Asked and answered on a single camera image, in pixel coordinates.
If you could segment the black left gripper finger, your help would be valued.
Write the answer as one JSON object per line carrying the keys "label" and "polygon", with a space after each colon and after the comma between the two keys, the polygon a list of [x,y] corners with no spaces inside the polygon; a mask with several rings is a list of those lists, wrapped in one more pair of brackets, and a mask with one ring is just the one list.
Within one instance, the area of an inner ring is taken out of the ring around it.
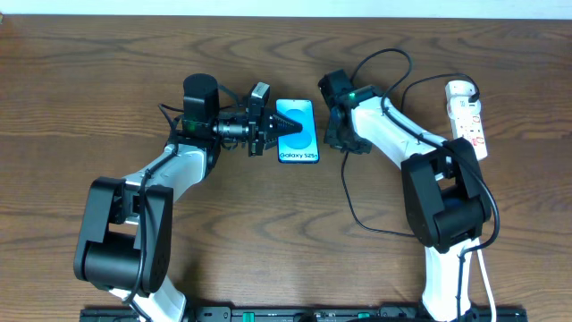
{"label": "black left gripper finger", "polygon": [[290,132],[290,134],[302,132],[303,126],[289,117],[273,112],[263,118],[263,131]]}
{"label": "black left gripper finger", "polygon": [[290,132],[270,132],[265,131],[263,133],[263,147],[264,149],[270,149],[278,144],[278,139],[283,136],[290,135]]}

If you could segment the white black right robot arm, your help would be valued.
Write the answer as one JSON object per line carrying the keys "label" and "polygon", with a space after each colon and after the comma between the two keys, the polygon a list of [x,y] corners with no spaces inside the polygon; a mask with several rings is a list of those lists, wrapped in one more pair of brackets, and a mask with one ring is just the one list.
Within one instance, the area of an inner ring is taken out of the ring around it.
{"label": "white black right robot arm", "polygon": [[422,304],[434,321],[465,321],[469,262],[483,225],[497,216],[472,144],[425,131],[375,86],[354,86],[343,70],[317,83],[330,111],[324,140],[346,153],[380,149],[401,173],[406,218],[425,247]]}

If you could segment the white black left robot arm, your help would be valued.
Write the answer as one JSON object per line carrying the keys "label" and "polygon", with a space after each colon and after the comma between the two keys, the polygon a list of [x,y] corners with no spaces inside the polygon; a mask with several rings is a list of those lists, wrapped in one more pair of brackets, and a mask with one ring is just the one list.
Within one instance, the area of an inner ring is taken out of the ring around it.
{"label": "white black left robot arm", "polygon": [[163,153],[120,179],[99,177],[89,188],[73,271],[77,279],[119,297],[138,321],[182,321],[186,296],[167,276],[174,203],[203,181],[223,149],[246,148],[252,157],[298,133],[300,123],[266,110],[270,88],[258,82],[236,112],[220,104],[223,85],[196,73],[182,83],[183,108],[168,118]]}

